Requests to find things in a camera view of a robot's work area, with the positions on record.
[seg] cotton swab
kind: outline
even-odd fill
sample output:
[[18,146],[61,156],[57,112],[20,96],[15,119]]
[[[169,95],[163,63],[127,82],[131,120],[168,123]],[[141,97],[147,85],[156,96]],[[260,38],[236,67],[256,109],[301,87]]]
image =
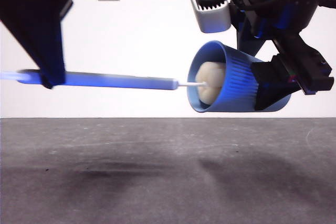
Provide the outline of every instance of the cotton swab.
[[[42,84],[40,73],[37,70],[22,70],[20,72],[2,72],[1,79],[17,80],[24,84]],[[180,83],[171,78],[137,77],[117,74],[99,74],[66,72],[64,86],[111,87],[135,89],[176,90],[178,87],[206,86],[206,83]]]

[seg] blue cup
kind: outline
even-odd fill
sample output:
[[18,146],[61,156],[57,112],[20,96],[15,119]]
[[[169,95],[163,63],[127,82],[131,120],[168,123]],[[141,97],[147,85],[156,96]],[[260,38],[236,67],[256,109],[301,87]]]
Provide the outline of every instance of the blue cup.
[[190,66],[188,82],[196,81],[196,74],[206,61],[226,63],[226,74],[222,89],[211,105],[200,101],[197,87],[187,88],[189,103],[197,112],[272,112],[282,109],[290,99],[288,95],[268,108],[256,111],[259,84],[250,66],[252,62],[262,61],[219,41],[210,41],[197,52]]

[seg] red component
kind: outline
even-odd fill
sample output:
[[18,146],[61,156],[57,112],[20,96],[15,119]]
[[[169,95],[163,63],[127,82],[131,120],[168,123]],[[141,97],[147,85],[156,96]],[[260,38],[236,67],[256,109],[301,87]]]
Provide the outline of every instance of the red component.
[[292,74],[289,78],[288,78],[288,83],[292,83],[292,82],[296,82],[296,75]]

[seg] gray floor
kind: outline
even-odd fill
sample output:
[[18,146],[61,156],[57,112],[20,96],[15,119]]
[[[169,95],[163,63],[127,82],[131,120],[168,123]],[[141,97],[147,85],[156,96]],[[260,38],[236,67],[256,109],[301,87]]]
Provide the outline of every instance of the gray floor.
[[4,119],[1,221],[336,223],[336,119]]

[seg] white cotton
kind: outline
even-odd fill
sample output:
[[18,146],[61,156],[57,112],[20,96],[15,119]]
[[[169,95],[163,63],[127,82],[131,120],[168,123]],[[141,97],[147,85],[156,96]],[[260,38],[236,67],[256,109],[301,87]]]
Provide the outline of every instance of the white cotton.
[[206,82],[207,86],[198,87],[199,99],[211,105],[220,93],[225,79],[225,63],[207,61],[203,63],[195,77],[196,82]]

